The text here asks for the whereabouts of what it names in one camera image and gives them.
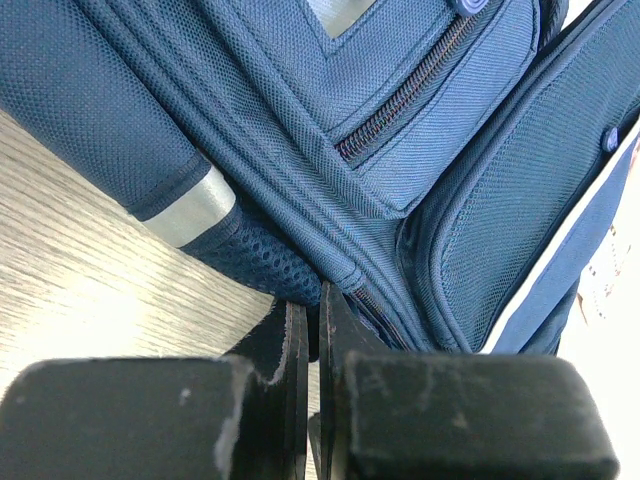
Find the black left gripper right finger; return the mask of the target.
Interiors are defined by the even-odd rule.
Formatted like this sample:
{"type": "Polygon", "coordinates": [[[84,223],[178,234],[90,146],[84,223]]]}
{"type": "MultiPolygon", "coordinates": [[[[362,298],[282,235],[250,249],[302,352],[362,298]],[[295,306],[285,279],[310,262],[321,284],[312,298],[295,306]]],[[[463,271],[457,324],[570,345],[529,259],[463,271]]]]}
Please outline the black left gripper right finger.
{"type": "Polygon", "coordinates": [[[548,355],[389,349],[325,284],[321,479],[614,479],[620,464],[575,367],[548,355]]]}

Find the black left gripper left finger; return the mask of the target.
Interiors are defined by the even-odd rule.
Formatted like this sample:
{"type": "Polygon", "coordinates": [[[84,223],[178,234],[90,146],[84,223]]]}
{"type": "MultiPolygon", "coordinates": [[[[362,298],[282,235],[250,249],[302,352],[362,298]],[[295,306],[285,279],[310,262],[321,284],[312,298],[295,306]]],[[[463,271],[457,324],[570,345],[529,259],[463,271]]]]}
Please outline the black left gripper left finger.
{"type": "Polygon", "coordinates": [[[276,301],[216,358],[35,363],[1,403],[5,479],[301,479],[306,310],[276,301]]]}

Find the navy blue student backpack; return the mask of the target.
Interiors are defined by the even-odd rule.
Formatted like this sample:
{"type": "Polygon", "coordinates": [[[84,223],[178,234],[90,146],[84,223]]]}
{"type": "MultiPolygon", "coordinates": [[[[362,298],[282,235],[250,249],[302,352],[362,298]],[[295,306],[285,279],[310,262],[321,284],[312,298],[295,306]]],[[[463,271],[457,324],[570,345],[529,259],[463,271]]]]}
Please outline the navy blue student backpack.
{"type": "Polygon", "coordinates": [[[388,346],[552,354],[639,137],[639,5],[5,1],[1,107],[166,243],[388,346]]]}

